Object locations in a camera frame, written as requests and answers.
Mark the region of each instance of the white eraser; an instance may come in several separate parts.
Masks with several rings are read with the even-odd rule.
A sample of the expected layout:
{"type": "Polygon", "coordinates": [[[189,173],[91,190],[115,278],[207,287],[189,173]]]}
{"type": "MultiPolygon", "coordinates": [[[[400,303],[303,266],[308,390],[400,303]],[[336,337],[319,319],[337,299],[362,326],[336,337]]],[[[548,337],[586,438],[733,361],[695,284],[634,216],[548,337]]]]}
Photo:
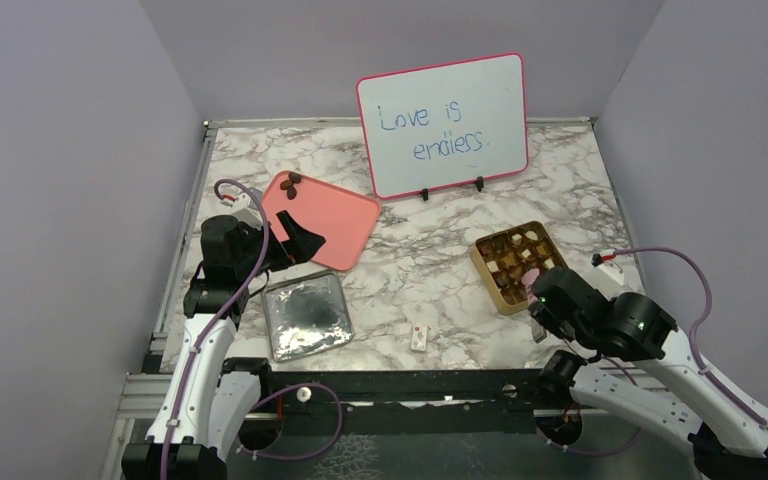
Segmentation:
{"type": "Polygon", "coordinates": [[[411,332],[411,350],[414,352],[424,352],[425,342],[428,340],[428,327],[413,327],[411,332]]]}

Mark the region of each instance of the purple cable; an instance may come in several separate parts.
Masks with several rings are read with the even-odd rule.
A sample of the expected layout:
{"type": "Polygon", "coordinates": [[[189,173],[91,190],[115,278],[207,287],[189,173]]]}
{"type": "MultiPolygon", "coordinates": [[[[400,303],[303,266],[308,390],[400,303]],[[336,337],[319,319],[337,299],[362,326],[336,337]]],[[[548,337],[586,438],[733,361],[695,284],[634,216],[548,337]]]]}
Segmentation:
{"type": "MultiPolygon", "coordinates": [[[[572,345],[567,343],[567,346],[570,347],[570,350],[572,350],[572,345]]],[[[613,364],[615,367],[619,368],[625,374],[625,376],[628,377],[628,379],[631,381],[632,384],[637,385],[637,382],[634,380],[634,377],[631,376],[631,373],[628,370],[626,370],[625,367],[623,367],[622,365],[620,365],[619,363],[615,362],[613,359],[610,359],[608,357],[602,357],[602,360],[606,360],[606,361],[610,362],[611,364],[613,364]]],[[[643,430],[638,428],[637,431],[634,432],[634,435],[630,439],[628,439],[627,442],[625,442],[625,445],[622,445],[620,447],[614,448],[613,450],[605,450],[603,452],[590,452],[590,451],[587,451],[587,450],[579,450],[577,448],[572,448],[572,447],[566,447],[566,449],[564,450],[564,446],[563,445],[559,445],[559,444],[549,440],[549,437],[547,437],[546,434],[543,433],[542,430],[540,430],[539,428],[537,429],[537,433],[539,433],[541,437],[545,438],[546,441],[549,442],[549,445],[552,445],[555,448],[560,448],[561,450],[564,450],[564,453],[572,453],[572,454],[575,454],[575,455],[583,455],[585,457],[610,457],[611,455],[617,455],[619,453],[622,453],[622,452],[630,449],[631,447],[637,445],[637,442],[640,441],[640,434],[642,432],[643,432],[643,430]]]]}
{"type": "MultiPolygon", "coordinates": [[[[196,341],[194,342],[193,346],[197,349],[197,351],[201,350],[202,344],[207,339],[207,334],[216,325],[216,322],[218,322],[219,319],[228,312],[228,309],[231,308],[231,305],[239,300],[240,295],[243,294],[251,281],[257,275],[257,272],[260,270],[260,266],[263,265],[263,259],[266,258],[266,249],[269,246],[269,222],[266,217],[266,211],[263,210],[263,205],[261,205],[260,201],[255,198],[254,192],[236,180],[223,178],[222,180],[217,181],[213,188],[214,192],[219,195],[219,185],[226,183],[234,185],[235,187],[245,192],[245,194],[252,199],[252,203],[255,204],[257,210],[260,212],[260,218],[263,220],[263,246],[260,249],[260,255],[257,257],[257,261],[255,262],[251,273],[249,273],[249,276],[246,277],[243,284],[240,285],[240,288],[234,292],[234,295],[232,295],[224,305],[222,305],[219,311],[216,312],[216,315],[214,315],[213,318],[211,318],[207,323],[207,326],[204,327],[204,330],[202,330],[198,337],[196,337],[196,341]]],[[[187,380],[190,378],[190,370],[193,369],[193,362],[195,359],[196,355],[187,355],[187,362],[184,364],[184,370],[181,373],[181,381],[178,383],[178,391],[175,392],[175,398],[172,402],[172,412],[169,414],[170,420],[178,419],[178,413],[181,411],[181,403],[184,400],[184,390],[187,388],[187,380]]],[[[160,480],[168,480],[169,478],[169,447],[172,444],[172,432],[174,429],[175,427],[172,425],[166,426],[166,437],[163,439],[163,448],[160,451],[160,480]]]]}
{"type": "Polygon", "coordinates": [[[266,403],[271,402],[275,398],[278,398],[287,392],[292,392],[293,390],[296,390],[302,387],[318,388],[320,390],[324,390],[329,395],[331,395],[331,398],[334,399],[334,403],[337,405],[337,429],[334,431],[334,435],[331,436],[331,439],[328,440],[328,442],[325,445],[319,447],[318,450],[313,451],[311,453],[305,453],[302,455],[275,455],[274,453],[261,453],[259,451],[249,450],[243,446],[240,446],[238,451],[246,452],[247,454],[251,455],[253,458],[262,457],[262,458],[269,458],[271,460],[294,461],[294,460],[307,460],[309,458],[313,458],[317,455],[321,455],[326,450],[334,446],[334,444],[337,443],[337,439],[340,438],[340,432],[343,430],[343,408],[340,406],[340,399],[337,398],[337,394],[334,392],[334,390],[331,390],[330,388],[326,387],[325,385],[322,385],[321,383],[299,383],[296,385],[290,385],[289,387],[282,388],[281,390],[278,390],[272,395],[254,404],[254,406],[252,407],[252,410],[255,410],[259,407],[266,405],[266,403]]]}
{"type": "Polygon", "coordinates": [[[768,429],[768,423],[767,419],[759,415],[755,412],[755,410],[752,409],[749,405],[746,404],[743,400],[740,399],[734,392],[731,391],[723,382],[720,381],[719,378],[717,378],[716,375],[714,375],[713,372],[710,372],[706,370],[708,368],[707,365],[705,365],[705,360],[702,358],[702,353],[699,351],[699,345],[697,343],[697,332],[699,330],[699,327],[702,325],[702,322],[708,319],[708,315],[711,314],[711,303],[713,302],[713,298],[711,295],[711,285],[708,283],[708,279],[705,277],[705,274],[702,273],[702,269],[699,267],[699,265],[693,261],[690,257],[685,255],[682,252],[679,252],[678,250],[668,248],[668,247],[641,247],[641,248],[624,248],[620,250],[615,250],[614,255],[628,255],[633,253],[639,253],[639,252],[663,252],[663,253],[671,253],[685,262],[687,262],[688,265],[690,265],[691,268],[693,268],[693,271],[696,272],[696,275],[699,277],[699,280],[702,282],[702,288],[705,290],[705,309],[702,311],[702,315],[699,316],[696,321],[693,322],[693,324],[690,326],[690,331],[688,332],[688,340],[690,342],[690,353],[693,355],[693,360],[696,362],[696,365],[699,367],[699,370],[703,373],[705,378],[708,379],[708,381],[711,382],[712,385],[714,385],[717,390],[720,391],[723,395],[726,396],[729,400],[732,401],[737,407],[742,410],[745,414],[749,415],[750,418],[758,422],[759,425],[761,425],[762,428],[768,429]]]}

